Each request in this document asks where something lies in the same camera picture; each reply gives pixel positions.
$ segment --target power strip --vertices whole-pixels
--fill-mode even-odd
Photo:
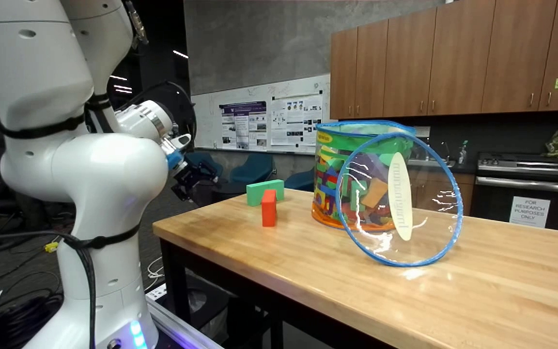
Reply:
[[[153,301],[156,301],[162,296],[165,296],[166,294],[167,294],[167,286],[165,285],[165,283],[162,283],[157,288],[146,293],[146,297],[150,298]]]

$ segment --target oven handle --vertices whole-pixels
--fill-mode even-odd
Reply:
[[[520,188],[529,190],[544,190],[558,192],[558,183],[541,182],[541,181],[525,181],[523,179],[504,179],[492,177],[476,177],[476,185]]]

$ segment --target poster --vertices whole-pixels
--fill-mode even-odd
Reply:
[[[221,104],[224,149],[266,150],[266,102]]]
[[[322,123],[322,95],[273,101],[271,145],[316,145],[316,125]]]
[[[509,222],[545,228],[549,208],[550,200],[514,196]]]

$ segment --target stovetop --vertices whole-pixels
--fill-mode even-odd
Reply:
[[[479,153],[478,172],[558,175],[558,158],[538,154]]]

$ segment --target whiteboard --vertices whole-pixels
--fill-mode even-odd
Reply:
[[[317,77],[302,78],[271,84],[249,86],[245,88],[229,89],[202,95],[192,95],[191,101],[195,103],[195,116],[197,117],[197,137],[195,139],[196,148],[221,149],[221,109],[220,104],[231,104],[241,102],[266,101],[266,112],[270,115],[273,97],[281,99],[300,95],[316,95],[323,91],[323,122],[330,122],[328,116],[329,96],[330,96],[330,74],[319,75]],[[266,129],[270,131],[270,117],[266,118]],[[295,152],[313,154],[315,146],[294,145],[268,145],[268,152]]]

